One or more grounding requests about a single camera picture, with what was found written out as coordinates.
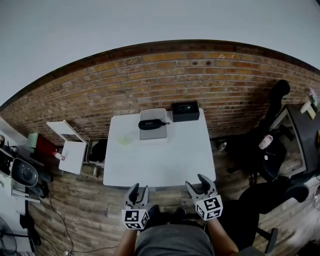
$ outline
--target black office chair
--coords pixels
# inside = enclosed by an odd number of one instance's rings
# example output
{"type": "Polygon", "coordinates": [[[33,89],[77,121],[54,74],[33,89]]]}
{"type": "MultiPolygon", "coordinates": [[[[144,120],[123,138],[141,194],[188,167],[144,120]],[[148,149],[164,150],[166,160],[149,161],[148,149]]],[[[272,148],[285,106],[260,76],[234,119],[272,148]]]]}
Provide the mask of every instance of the black office chair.
{"type": "Polygon", "coordinates": [[[308,197],[305,185],[292,185],[287,178],[253,185],[245,190],[239,200],[223,202],[219,221],[226,233],[241,251],[253,245],[256,233],[268,240],[265,254],[276,245],[278,229],[270,233],[258,228],[260,214],[267,214],[290,198],[302,203],[308,197]]]}
{"type": "Polygon", "coordinates": [[[248,133],[238,135],[227,141],[226,150],[235,159],[236,163],[235,168],[228,169],[229,173],[233,173],[239,169],[248,171],[250,174],[253,174],[254,178],[250,183],[251,185],[257,183],[257,173],[260,173],[268,182],[277,178],[280,166],[287,154],[287,150],[279,141],[279,137],[286,135],[290,140],[293,140],[293,135],[284,125],[281,125],[277,130],[269,130],[281,109],[283,96],[289,92],[290,86],[288,82],[286,80],[279,80],[270,90],[270,106],[264,119],[259,122],[259,125],[248,133]],[[273,136],[273,141],[267,148],[260,149],[259,144],[261,140],[268,134],[273,136]]]}

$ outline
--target cable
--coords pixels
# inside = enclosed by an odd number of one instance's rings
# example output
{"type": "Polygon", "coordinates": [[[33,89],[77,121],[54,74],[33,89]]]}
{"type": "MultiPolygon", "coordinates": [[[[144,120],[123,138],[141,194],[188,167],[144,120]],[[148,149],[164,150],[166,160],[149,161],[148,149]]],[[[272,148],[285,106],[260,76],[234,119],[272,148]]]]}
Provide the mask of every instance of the cable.
{"type": "Polygon", "coordinates": [[[74,252],[74,253],[83,253],[83,254],[87,254],[87,253],[93,253],[93,252],[100,251],[100,250],[104,250],[104,249],[112,249],[112,248],[117,248],[117,247],[118,247],[118,246],[105,247],[105,248],[96,249],[96,250],[90,250],[90,251],[77,251],[77,250],[74,250],[73,252],[74,252]]]}
{"type": "Polygon", "coordinates": [[[54,211],[56,214],[58,214],[59,216],[60,216],[60,218],[61,218],[61,220],[63,221],[63,224],[64,224],[64,227],[65,227],[65,231],[66,231],[66,233],[68,234],[68,236],[69,236],[69,238],[70,238],[70,241],[71,241],[71,245],[72,245],[72,248],[71,248],[71,251],[70,251],[70,253],[72,254],[72,252],[73,252],[73,250],[74,250],[74,242],[72,241],[72,238],[71,238],[71,235],[69,234],[69,231],[68,231],[68,229],[67,229],[67,225],[66,225],[66,222],[65,222],[65,220],[64,220],[64,218],[62,218],[62,216],[53,208],[53,206],[52,206],[52,198],[54,197],[54,194],[52,194],[52,196],[51,196],[51,198],[50,198],[50,206],[51,206],[51,209],[52,209],[52,211],[54,211]]]}
{"type": "Polygon", "coordinates": [[[52,246],[52,248],[55,250],[56,256],[59,256],[59,253],[58,253],[57,249],[53,246],[53,244],[49,240],[45,239],[44,237],[42,237],[42,239],[46,240],[52,246]]]}

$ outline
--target person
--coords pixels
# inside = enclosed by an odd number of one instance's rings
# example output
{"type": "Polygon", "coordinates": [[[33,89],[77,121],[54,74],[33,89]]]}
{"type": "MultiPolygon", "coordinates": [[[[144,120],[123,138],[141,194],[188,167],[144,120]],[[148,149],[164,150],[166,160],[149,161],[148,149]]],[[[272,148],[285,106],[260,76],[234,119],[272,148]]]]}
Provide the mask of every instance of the person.
{"type": "Polygon", "coordinates": [[[137,230],[127,229],[113,256],[260,256],[252,249],[239,253],[217,218],[206,222],[208,234],[195,221],[185,220],[179,207],[169,224],[157,205],[148,211],[149,220],[137,239],[137,230]]]}

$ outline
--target black box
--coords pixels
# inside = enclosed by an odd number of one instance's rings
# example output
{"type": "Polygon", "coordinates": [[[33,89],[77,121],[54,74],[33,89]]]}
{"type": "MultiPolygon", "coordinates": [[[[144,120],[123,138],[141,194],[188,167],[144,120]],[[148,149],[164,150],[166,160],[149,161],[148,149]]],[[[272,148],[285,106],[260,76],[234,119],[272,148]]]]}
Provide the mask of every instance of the black box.
{"type": "Polygon", "coordinates": [[[197,101],[172,103],[173,122],[199,120],[200,112],[197,101]]]}

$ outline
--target wooden floor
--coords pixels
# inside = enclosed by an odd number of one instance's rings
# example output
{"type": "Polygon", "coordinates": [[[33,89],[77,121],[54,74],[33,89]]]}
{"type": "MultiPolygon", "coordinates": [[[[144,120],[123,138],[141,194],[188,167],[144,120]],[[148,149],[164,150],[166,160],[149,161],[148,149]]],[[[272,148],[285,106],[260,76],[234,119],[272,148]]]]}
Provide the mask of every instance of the wooden floor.
{"type": "MultiPolygon", "coordinates": [[[[226,153],[218,152],[212,143],[216,186],[223,200],[238,199],[249,187],[248,176],[242,171],[227,173],[231,161],[226,153]]],[[[55,172],[54,182],[49,185],[52,192],[52,206],[65,219],[74,249],[90,251],[104,247],[116,247],[125,230],[121,222],[121,208],[126,193],[124,189],[109,188],[103,185],[103,173],[98,178],[92,176],[92,167],[85,165],[81,175],[55,172]]],[[[278,228],[277,246],[271,255],[296,255],[307,241],[320,239],[320,203],[314,201],[314,193],[320,181],[313,178],[308,181],[310,187],[308,199],[298,203],[290,199],[272,212],[260,215],[259,227],[269,231],[278,228]]],[[[187,212],[193,212],[193,203],[184,187],[157,189],[150,192],[150,202],[159,205],[162,211],[173,212],[183,206],[187,212]]],[[[57,256],[48,243],[56,248],[58,255],[71,250],[71,242],[60,217],[52,211],[48,198],[41,204],[30,203],[29,212],[35,220],[36,230],[42,238],[42,245],[36,247],[37,256],[57,256]]],[[[254,246],[264,251],[267,242],[257,235],[254,246]]],[[[76,256],[109,256],[112,249],[90,253],[75,252],[76,256]]]]}

